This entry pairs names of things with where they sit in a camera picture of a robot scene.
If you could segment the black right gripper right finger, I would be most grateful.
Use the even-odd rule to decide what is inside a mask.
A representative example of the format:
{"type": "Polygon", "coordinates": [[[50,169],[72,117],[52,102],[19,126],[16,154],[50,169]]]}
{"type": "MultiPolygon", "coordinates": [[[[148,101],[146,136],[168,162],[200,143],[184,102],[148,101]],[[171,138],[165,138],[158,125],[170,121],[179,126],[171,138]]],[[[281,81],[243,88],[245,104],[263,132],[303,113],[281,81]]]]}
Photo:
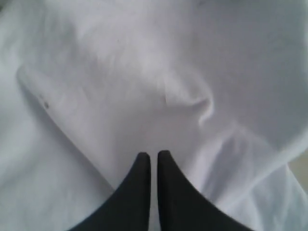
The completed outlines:
{"type": "Polygon", "coordinates": [[[187,180],[170,151],[157,160],[158,209],[163,231],[242,231],[243,225],[206,200],[187,180]]]}

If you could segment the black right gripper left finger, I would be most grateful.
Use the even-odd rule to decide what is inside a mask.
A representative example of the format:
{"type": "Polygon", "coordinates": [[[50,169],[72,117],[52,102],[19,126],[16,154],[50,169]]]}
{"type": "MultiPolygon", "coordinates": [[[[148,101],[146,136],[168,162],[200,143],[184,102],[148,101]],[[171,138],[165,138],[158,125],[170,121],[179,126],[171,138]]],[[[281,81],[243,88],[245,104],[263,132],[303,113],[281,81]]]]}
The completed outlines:
{"type": "Polygon", "coordinates": [[[73,231],[147,231],[150,214],[150,157],[139,153],[120,186],[73,231]]]}

